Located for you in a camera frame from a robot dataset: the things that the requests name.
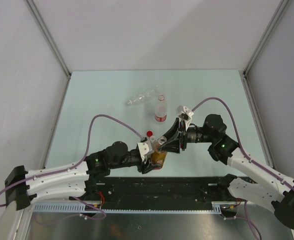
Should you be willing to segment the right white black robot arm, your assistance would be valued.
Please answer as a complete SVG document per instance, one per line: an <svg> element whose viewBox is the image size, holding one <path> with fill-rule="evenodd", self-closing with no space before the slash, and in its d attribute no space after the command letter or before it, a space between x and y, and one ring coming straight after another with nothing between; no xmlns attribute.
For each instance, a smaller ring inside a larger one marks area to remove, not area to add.
<svg viewBox="0 0 294 240"><path fill-rule="evenodd" d="M261 164L241 148L239 141L226 134L227 126L220 115L209 114L203 126L187 127L184 119L176 118L172 127L163 135L166 142L161 150L180 153L189 143L209 143L209 155L216 162L230 166L246 176L248 183L234 175L227 175L226 182L217 188L218 196L229 201L240 198L261 206L284 226L294 230L294 178L272 167Z"/></svg>

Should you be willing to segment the clear plastic water bottle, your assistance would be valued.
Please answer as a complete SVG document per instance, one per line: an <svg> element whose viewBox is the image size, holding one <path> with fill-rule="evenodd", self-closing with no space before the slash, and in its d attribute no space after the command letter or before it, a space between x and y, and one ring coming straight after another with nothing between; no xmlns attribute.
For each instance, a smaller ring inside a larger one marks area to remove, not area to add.
<svg viewBox="0 0 294 240"><path fill-rule="evenodd" d="M126 102L126 106L135 106L145 103L153 98L156 98L159 95L159 86L155 85L153 88L150 88L146 91L140 92L138 94L133 95L130 97Z"/></svg>

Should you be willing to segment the red label plastic bottle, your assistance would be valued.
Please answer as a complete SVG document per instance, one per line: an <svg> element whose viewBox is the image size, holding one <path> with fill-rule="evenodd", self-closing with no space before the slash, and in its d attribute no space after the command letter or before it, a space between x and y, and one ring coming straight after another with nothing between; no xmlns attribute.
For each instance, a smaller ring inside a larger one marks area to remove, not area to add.
<svg viewBox="0 0 294 240"><path fill-rule="evenodd" d="M157 103L154 111L154 118L157 122L163 123L167 119L167 100L163 94L157 98Z"/></svg>

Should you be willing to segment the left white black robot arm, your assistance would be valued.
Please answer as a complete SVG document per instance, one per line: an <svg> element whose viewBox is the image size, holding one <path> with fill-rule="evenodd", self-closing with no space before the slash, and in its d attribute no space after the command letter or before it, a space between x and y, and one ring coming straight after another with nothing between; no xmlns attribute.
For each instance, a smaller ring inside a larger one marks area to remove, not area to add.
<svg viewBox="0 0 294 240"><path fill-rule="evenodd" d="M16 203L22 210L43 200L97 196L97 181L108 176L113 169L137 167L147 174L162 168L160 161L153 161L154 148L149 141L139 142L128 150L122 141L92 153L80 163L70 163L49 169L29 170L23 165L15 167L5 179L5 205Z"/></svg>

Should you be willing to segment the yellow red tea bottle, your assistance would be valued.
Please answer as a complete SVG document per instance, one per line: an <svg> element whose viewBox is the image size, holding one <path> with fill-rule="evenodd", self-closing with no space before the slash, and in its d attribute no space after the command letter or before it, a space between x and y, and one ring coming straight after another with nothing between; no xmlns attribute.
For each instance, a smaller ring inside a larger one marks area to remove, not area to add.
<svg viewBox="0 0 294 240"><path fill-rule="evenodd" d="M167 152L160 151L159 148L167 141L166 137L161 136L152 143L154 152L151 154L152 164L156 166L156 170L160 170L165 162Z"/></svg>

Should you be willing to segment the white tea bottle cap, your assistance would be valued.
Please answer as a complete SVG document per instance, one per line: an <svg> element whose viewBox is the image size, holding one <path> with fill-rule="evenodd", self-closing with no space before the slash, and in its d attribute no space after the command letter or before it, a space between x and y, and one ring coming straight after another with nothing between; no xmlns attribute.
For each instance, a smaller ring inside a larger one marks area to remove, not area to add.
<svg viewBox="0 0 294 240"><path fill-rule="evenodd" d="M154 135L151 135L151 136L149 137L149 140L150 140L150 142L151 142L152 144L154 144L155 141L156 141L156 137L155 137Z"/></svg>

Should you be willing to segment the red bottle cap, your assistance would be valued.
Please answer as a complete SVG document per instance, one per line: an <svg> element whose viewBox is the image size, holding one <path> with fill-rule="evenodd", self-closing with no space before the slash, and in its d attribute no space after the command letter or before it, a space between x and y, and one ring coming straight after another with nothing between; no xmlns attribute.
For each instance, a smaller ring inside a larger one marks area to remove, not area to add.
<svg viewBox="0 0 294 240"><path fill-rule="evenodd" d="M152 132L151 130L149 130L149 131L146 132L146 135L147 135L148 137L151 137L151 136L153 135L153 132Z"/></svg>

